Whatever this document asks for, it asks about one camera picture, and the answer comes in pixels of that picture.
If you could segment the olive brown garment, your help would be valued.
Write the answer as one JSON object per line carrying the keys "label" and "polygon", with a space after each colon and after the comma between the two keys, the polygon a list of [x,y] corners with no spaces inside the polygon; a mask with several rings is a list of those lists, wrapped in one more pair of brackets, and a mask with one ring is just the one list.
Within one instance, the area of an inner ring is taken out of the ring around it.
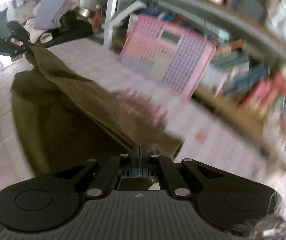
{"label": "olive brown garment", "polygon": [[90,158],[104,161],[143,145],[174,158],[182,140],[165,131],[165,115],[119,99],[69,69],[52,52],[31,46],[30,71],[12,82],[19,141],[35,174],[56,172]]}

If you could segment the white garment pile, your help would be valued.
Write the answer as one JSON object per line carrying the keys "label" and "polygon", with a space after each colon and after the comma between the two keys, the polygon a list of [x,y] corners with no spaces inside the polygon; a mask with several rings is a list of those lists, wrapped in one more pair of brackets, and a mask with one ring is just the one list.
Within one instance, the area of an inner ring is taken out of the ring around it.
{"label": "white garment pile", "polygon": [[24,29],[29,33],[31,43],[36,43],[40,40],[41,44],[45,44],[53,39],[52,34],[48,30],[34,28],[34,18],[26,22]]}

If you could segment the pink checkered bed sheet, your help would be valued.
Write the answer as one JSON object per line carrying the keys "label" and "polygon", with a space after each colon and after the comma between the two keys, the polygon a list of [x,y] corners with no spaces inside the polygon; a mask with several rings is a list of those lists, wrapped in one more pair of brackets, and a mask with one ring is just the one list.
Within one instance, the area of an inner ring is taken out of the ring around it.
{"label": "pink checkered bed sheet", "polygon": [[[66,43],[52,47],[51,51],[78,74],[91,77],[115,92],[119,99],[136,103],[139,110],[151,107],[165,115],[166,131],[184,140],[176,161],[192,158],[265,185],[274,184],[267,157],[242,137],[239,128],[226,116],[157,87],[119,65],[115,54],[91,40],[76,40],[70,45],[76,48],[77,56],[67,52]],[[10,103],[14,75],[31,69],[26,59],[0,66],[0,190],[34,176],[18,141]]]}

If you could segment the lavender folded cloth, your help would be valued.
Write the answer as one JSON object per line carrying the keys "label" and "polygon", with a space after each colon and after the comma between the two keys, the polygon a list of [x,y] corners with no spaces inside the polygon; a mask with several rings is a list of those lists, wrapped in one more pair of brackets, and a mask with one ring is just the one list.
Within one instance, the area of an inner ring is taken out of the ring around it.
{"label": "lavender folded cloth", "polygon": [[56,29],[62,26],[60,19],[70,9],[71,0],[41,0],[37,10],[35,29]]}

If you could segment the black keyboard bag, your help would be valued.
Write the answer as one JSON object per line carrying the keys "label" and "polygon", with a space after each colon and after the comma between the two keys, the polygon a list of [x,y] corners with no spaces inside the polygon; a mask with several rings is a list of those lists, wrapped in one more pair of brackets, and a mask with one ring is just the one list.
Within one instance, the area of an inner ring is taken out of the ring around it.
{"label": "black keyboard bag", "polygon": [[49,31],[52,40],[45,42],[44,48],[93,35],[92,25],[89,22],[78,20],[74,14],[64,15],[60,19],[60,23],[61,27]]}

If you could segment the metal bowl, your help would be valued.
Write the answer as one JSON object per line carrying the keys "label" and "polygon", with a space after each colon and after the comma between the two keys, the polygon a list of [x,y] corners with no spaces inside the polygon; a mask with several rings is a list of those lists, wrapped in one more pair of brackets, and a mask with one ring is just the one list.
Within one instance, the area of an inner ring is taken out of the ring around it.
{"label": "metal bowl", "polygon": [[84,7],[75,7],[74,13],[77,17],[80,17],[80,18],[93,18],[95,16],[94,11],[89,10]]}

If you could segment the pink toy keyboard tablet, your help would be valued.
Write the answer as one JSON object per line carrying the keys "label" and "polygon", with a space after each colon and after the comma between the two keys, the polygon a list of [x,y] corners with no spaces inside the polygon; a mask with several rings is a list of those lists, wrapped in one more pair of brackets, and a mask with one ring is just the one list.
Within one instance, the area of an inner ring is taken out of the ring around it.
{"label": "pink toy keyboard tablet", "polygon": [[215,51],[216,44],[206,37],[142,14],[126,39],[119,61],[188,100]]}

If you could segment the white book on top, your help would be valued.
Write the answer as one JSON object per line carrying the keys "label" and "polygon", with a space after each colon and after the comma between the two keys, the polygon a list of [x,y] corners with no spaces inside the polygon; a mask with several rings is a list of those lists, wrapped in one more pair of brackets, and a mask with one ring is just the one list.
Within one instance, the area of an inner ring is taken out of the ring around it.
{"label": "white book on top", "polygon": [[116,14],[109,22],[109,24],[106,24],[106,28],[115,28],[119,27],[121,23],[124,22],[124,20],[133,12],[140,10],[140,9],[146,9],[147,5],[146,3],[136,0],[133,3],[131,3],[129,6],[127,6],[125,9],[120,11],[118,14]]}

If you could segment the red book set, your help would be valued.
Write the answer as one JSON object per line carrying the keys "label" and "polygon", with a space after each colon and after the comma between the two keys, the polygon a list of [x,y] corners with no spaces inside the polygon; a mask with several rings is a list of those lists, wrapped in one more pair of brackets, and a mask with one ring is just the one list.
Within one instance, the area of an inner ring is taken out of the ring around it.
{"label": "red book set", "polygon": [[286,72],[278,72],[273,78],[262,79],[240,104],[239,109],[248,111],[262,120],[279,96],[286,97]]}

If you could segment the white shelf post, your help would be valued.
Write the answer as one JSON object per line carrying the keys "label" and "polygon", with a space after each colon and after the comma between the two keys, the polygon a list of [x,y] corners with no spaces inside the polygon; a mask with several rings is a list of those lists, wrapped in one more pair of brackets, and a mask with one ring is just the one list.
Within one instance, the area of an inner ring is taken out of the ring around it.
{"label": "white shelf post", "polygon": [[112,47],[113,27],[111,27],[110,22],[114,17],[117,1],[118,0],[107,0],[106,21],[104,25],[103,39],[103,47],[106,49],[110,49]]}

